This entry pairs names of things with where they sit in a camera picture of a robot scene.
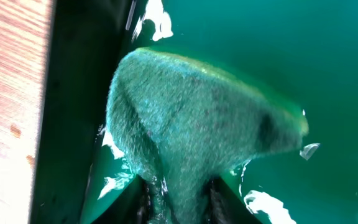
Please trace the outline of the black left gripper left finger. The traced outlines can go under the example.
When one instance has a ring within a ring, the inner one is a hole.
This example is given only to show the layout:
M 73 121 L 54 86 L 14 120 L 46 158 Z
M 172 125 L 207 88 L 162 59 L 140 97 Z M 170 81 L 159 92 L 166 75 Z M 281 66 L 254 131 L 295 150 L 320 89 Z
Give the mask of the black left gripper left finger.
M 149 218 L 147 184 L 137 176 L 92 224 L 146 224 Z

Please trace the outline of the green yellow sponge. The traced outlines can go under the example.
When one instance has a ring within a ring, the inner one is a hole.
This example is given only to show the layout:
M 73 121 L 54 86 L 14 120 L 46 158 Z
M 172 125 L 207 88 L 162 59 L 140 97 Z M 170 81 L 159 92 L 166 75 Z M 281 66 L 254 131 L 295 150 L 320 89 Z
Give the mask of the green yellow sponge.
M 220 68 L 139 48 L 114 72 L 106 129 L 149 189 L 149 223 L 203 223 L 215 178 L 299 149 L 309 125 L 295 103 Z

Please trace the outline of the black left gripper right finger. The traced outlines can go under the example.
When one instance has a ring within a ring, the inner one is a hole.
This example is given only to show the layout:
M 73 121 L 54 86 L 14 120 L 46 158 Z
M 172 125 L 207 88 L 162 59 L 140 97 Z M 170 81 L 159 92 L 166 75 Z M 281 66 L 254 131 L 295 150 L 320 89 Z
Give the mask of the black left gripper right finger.
M 208 223 L 261 224 L 240 202 L 222 178 L 208 183 Z

